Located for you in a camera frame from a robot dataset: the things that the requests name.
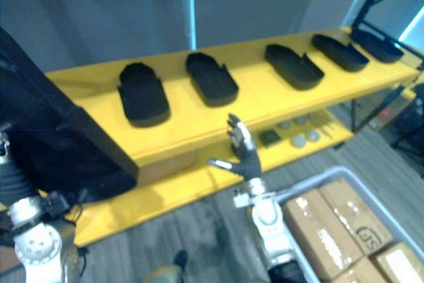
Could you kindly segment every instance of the black frame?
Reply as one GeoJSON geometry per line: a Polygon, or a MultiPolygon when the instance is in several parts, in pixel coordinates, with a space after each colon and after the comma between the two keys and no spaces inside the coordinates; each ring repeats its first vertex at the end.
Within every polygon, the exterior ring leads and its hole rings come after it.
{"type": "MultiPolygon", "coordinates": [[[[408,46],[407,44],[404,44],[402,41],[399,41],[398,39],[393,38],[392,36],[388,35],[383,30],[374,26],[372,23],[369,23],[368,21],[364,20],[366,14],[370,10],[370,8],[373,5],[375,5],[375,4],[377,4],[381,1],[383,1],[383,0],[366,0],[365,4],[362,6],[361,10],[359,11],[358,15],[356,16],[356,18],[355,18],[355,20],[352,24],[352,28],[358,28],[359,25],[364,24],[368,28],[371,28],[375,32],[381,34],[382,36],[384,36],[388,40],[400,45],[402,48],[406,49],[407,51],[409,51],[410,53],[414,54],[415,56],[417,56],[418,58],[420,58],[422,60],[421,65],[417,69],[420,70],[420,71],[424,71],[424,55],[422,53],[416,51],[416,49],[408,46]]],[[[395,89],[393,92],[391,92],[389,95],[387,95],[383,99],[383,101],[378,106],[376,106],[370,112],[370,114],[368,114],[366,116],[366,118],[363,119],[358,125],[356,124],[356,100],[353,99],[352,105],[351,105],[351,110],[350,110],[350,116],[351,116],[351,128],[350,129],[351,129],[351,131],[354,132],[354,133],[357,133],[361,129],[363,129],[373,118],[375,118],[375,116],[377,116],[379,114],[379,112],[381,112],[392,101],[394,101],[402,93],[402,91],[404,89],[405,89],[405,86],[400,85],[397,89],[395,89]]]]}

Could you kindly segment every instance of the shelf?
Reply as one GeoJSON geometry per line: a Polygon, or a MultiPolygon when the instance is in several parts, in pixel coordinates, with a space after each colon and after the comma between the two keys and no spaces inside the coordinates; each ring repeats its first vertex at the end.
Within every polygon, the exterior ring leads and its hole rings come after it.
{"type": "MultiPolygon", "coordinates": [[[[352,133],[344,128],[343,124],[336,120],[330,112],[322,110],[319,114],[314,118],[313,123],[308,122],[302,126],[293,124],[286,131],[272,125],[271,127],[275,128],[282,137],[282,141],[269,148],[261,145],[258,140],[258,132],[253,133],[263,171],[339,144],[352,137],[352,133]],[[318,131],[325,129],[332,137],[329,138],[321,133],[319,141],[308,142],[302,149],[294,148],[290,144],[290,137],[294,134],[317,127],[318,131]]],[[[141,188],[135,188],[112,199],[85,204],[84,211],[77,223],[76,245],[88,245],[242,182],[242,178],[239,176],[208,166],[206,162],[211,157],[236,160],[228,138],[223,142],[199,149],[197,164],[179,174],[141,188]]]]}
{"type": "MultiPolygon", "coordinates": [[[[343,43],[348,41],[345,30],[319,33],[343,43]]],[[[189,52],[83,66],[51,72],[48,77],[143,166],[225,140],[225,122],[230,112],[256,130],[410,80],[418,74],[403,62],[379,62],[357,45],[370,62],[360,72],[346,72],[311,45],[313,34],[290,34],[201,49],[218,63],[225,63],[240,88],[237,99],[223,107],[205,106],[194,90],[184,67],[189,52]],[[323,81],[307,91],[290,87],[264,59],[265,46],[270,43],[289,46],[298,54],[307,52],[325,72],[323,81]],[[120,72],[132,62],[148,64],[162,78],[171,109],[166,122],[136,128],[127,121],[117,86],[120,72]]]]}

